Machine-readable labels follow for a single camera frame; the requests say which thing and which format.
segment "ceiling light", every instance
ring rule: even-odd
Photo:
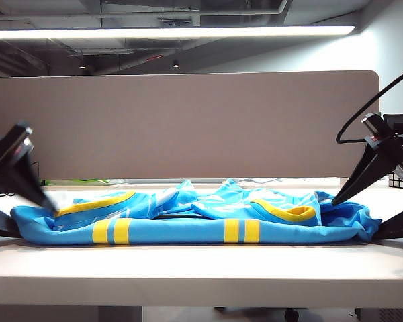
[[[68,38],[223,38],[257,36],[339,36],[352,32],[353,26],[289,26],[236,28],[120,28],[120,29],[42,29],[0,30],[3,39]]]

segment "black cable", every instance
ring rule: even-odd
[[[315,23],[320,23],[320,22],[324,22],[324,21],[328,21],[328,20],[332,20],[332,19],[344,17],[344,16],[346,16],[346,15],[350,15],[350,14],[356,13],[356,12],[358,12],[358,11],[359,11],[359,10],[352,10],[352,11],[350,11],[350,12],[342,13],[342,14],[340,14],[340,15],[335,15],[335,16],[333,16],[333,17],[328,17],[328,18],[325,18],[325,19],[322,19],[322,20],[318,20],[318,21],[312,22],[311,25],[313,25],[313,24],[315,24]]]
[[[375,103],[383,94],[387,93],[391,88],[396,86],[399,82],[403,81],[403,74],[394,79],[390,84],[388,84],[382,91],[380,91],[378,94],[373,96],[370,101],[368,101],[362,108],[356,112],[356,114],[352,115],[352,117],[344,124],[342,129],[338,132],[336,136],[336,143],[342,144],[342,143],[357,143],[357,142],[365,142],[364,139],[345,139],[342,140],[341,136],[343,135],[343,132],[347,130],[347,128],[352,124],[352,122],[355,121],[357,117],[359,117],[366,109],[370,107],[373,103]]]

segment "desk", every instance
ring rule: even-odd
[[[374,186],[353,200],[382,219],[403,210],[402,189]],[[0,208],[15,202],[0,199]],[[0,304],[403,308],[403,239],[369,245],[44,247],[0,238]]]

